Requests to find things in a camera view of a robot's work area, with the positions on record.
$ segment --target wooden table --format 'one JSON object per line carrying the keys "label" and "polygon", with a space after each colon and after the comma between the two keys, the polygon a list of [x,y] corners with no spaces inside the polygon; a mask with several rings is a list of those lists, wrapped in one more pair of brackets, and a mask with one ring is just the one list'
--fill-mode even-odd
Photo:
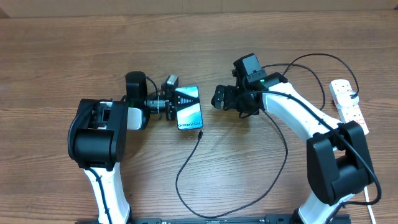
{"label": "wooden table", "polygon": [[[204,136],[180,177],[182,196],[194,210],[216,215],[263,194],[285,154],[275,128],[264,115],[241,120],[236,111],[210,105],[217,85],[234,83],[232,63],[251,52],[263,65],[323,52],[351,66],[383,188],[375,216],[379,223],[397,223],[397,24],[397,11],[0,20],[0,223],[97,217],[91,185],[67,154],[67,132],[80,99],[122,97],[124,75],[133,70],[159,85],[173,73],[180,86],[199,86]],[[354,85],[345,67],[326,57],[299,62],[318,73],[327,93],[324,112],[338,118],[327,84],[345,78]],[[306,70],[293,68],[287,78],[315,106],[322,104]],[[282,175],[266,198],[229,217],[292,213],[306,200],[305,147],[277,122],[289,144]],[[122,177],[136,218],[195,218],[174,183],[196,139],[197,132],[177,131],[165,119],[128,132]],[[376,196],[374,187],[370,194]],[[363,194],[356,199],[364,200]],[[341,213],[349,213],[353,223],[369,223],[366,207]]]}

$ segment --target white power strip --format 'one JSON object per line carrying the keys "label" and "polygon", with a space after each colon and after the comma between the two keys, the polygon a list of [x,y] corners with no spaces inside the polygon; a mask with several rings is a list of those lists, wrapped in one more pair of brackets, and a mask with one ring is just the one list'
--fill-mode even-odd
{"label": "white power strip", "polygon": [[[333,80],[329,84],[329,90],[333,97],[333,101],[340,115],[340,119],[343,123],[350,121],[356,121],[361,125],[364,134],[369,133],[369,129],[366,126],[365,119],[363,118],[362,112],[359,108],[359,96],[352,99],[351,95],[355,94],[348,80]],[[365,200],[369,202],[368,187],[364,188]],[[368,205],[369,215],[371,217],[372,224],[376,224],[376,219],[373,215],[373,210]]]}

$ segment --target power outlet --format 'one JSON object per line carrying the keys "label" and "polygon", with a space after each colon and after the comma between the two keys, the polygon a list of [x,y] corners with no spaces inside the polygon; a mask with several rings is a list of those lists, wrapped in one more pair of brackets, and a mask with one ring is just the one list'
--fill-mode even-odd
{"label": "power outlet", "polygon": [[359,97],[351,99],[351,95],[355,94],[348,80],[333,80],[329,84],[329,90],[333,97],[333,101],[338,109],[341,122],[348,123],[356,121],[361,125],[365,134],[369,133],[368,126],[359,108]]}

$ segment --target wall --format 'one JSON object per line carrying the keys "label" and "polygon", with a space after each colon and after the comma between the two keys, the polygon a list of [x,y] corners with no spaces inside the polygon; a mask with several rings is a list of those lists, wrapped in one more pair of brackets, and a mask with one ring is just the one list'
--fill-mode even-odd
{"label": "wall", "polygon": [[397,5],[398,0],[0,0],[0,17],[390,10]]}

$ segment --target smartphone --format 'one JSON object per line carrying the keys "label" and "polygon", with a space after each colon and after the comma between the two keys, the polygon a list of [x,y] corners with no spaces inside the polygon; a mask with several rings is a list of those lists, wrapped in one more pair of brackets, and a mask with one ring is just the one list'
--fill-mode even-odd
{"label": "smartphone", "polygon": [[199,129],[203,127],[199,88],[197,86],[175,89],[177,127],[179,130]]}

